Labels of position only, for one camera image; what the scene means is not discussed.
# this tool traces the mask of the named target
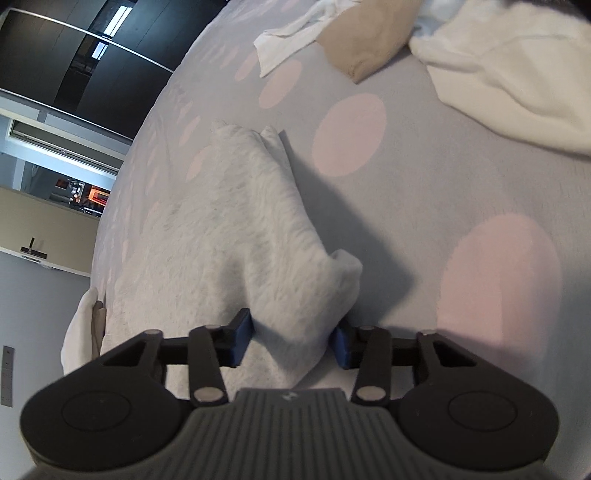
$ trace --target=pink polka dot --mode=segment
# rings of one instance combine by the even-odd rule
[[[185,127],[185,130],[183,130],[183,134],[181,135],[181,138],[178,141],[179,146],[182,147],[185,143],[187,143],[189,141],[189,138],[191,138],[191,135],[193,135],[193,131],[197,128],[200,121],[201,121],[201,117],[196,116],[195,118],[193,118],[193,120],[191,120],[187,124],[187,126]]]
[[[127,249],[129,248],[129,242],[125,240],[121,246],[121,261],[124,262],[127,258]]]
[[[472,229],[448,260],[437,327],[475,354],[523,374],[544,355],[561,292],[550,237],[529,217],[498,215]]]
[[[148,215],[146,215],[146,220],[148,218],[150,218],[152,215],[154,215],[159,207],[160,207],[160,202],[156,200],[154,202],[154,204],[150,207],[150,209],[148,211]]]
[[[152,187],[156,184],[156,180],[158,180],[158,169],[156,168],[150,177],[150,181],[146,186],[146,194],[152,189]]]
[[[282,12],[287,12],[288,10],[291,10],[292,8],[294,8],[298,3],[300,2],[300,0],[287,0],[287,2],[285,2],[283,4],[283,7],[281,7],[281,11]]]
[[[203,58],[201,59],[201,61],[207,61],[207,59],[212,55],[212,53],[217,49],[217,45],[214,45],[213,47],[209,48],[209,50],[207,52],[205,52],[205,55],[203,56]]]
[[[203,160],[209,155],[212,146],[208,145],[204,149],[202,149],[189,165],[189,170],[187,171],[187,181],[193,180],[197,174],[201,171],[201,165],[203,164]]]
[[[185,118],[185,116],[187,116],[187,113],[189,112],[192,106],[193,101],[190,101],[189,103],[183,105],[183,107],[178,112],[177,124],[183,121],[183,119]]]
[[[256,54],[256,50],[254,50],[250,52],[248,57],[246,57],[246,60],[242,62],[242,65],[240,65],[240,68],[236,71],[236,75],[234,75],[234,80],[237,82],[243,81],[246,77],[248,77],[257,63],[258,55]]]
[[[290,60],[277,68],[259,96],[261,108],[272,108],[296,86],[301,74],[301,62]]]
[[[222,61],[222,64],[220,65],[220,70],[230,65],[230,62],[236,58],[236,55],[238,55],[239,50],[240,48],[236,46],[230,51],[228,55],[226,55],[226,57]]]
[[[332,106],[316,130],[312,160],[330,177],[353,173],[378,149],[386,130],[386,108],[372,93],[359,93]]]
[[[224,54],[225,51],[226,51],[226,46],[224,45],[224,46],[222,46],[222,48],[220,48],[217,51],[217,53],[213,57],[211,57],[209,59],[208,63],[213,63],[214,61],[216,61],[219,57],[221,57]]]
[[[275,6],[276,3],[277,0],[267,0],[267,4],[264,5],[257,17],[262,17],[263,15],[265,15],[271,8]]]

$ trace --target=light switch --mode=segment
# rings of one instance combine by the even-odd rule
[[[2,349],[2,375],[0,377],[0,405],[12,407],[12,370],[14,366],[14,348]]]

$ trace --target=gray bedsheet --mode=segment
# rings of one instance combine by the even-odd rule
[[[317,44],[259,78],[253,40],[311,3],[232,0],[195,42],[116,181],[92,283],[108,307],[150,211],[199,175],[213,120],[273,125],[326,249],[363,263],[352,321],[404,336],[439,328],[540,388],[561,417],[548,464],[583,478],[591,469],[591,161],[501,138],[444,106],[408,50],[359,85]],[[406,372],[394,376],[408,386]],[[314,385],[349,390],[352,376],[327,355],[303,382]]]

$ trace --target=white towel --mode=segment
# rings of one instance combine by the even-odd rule
[[[295,52],[316,40],[330,22],[361,0],[319,0],[300,18],[282,28],[265,30],[254,41],[261,78]]]
[[[591,155],[591,24],[584,19],[528,2],[467,0],[410,48],[446,105],[506,137]]]
[[[102,353],[145,329],[187,336],[249,307],[256,334],[242,365],[222,371],[229,394],[291,388],[357,299],[361,263],[327,255],[272,128],[219,124],[212,147],[188,191],[146,220],[113,290]],[[188,396],[186,367],[168,370],[167,388]]]
[[[99,292],[91,287],[78,304],[61,347],[61,366],[67,375],[92,360],[92,308]]]

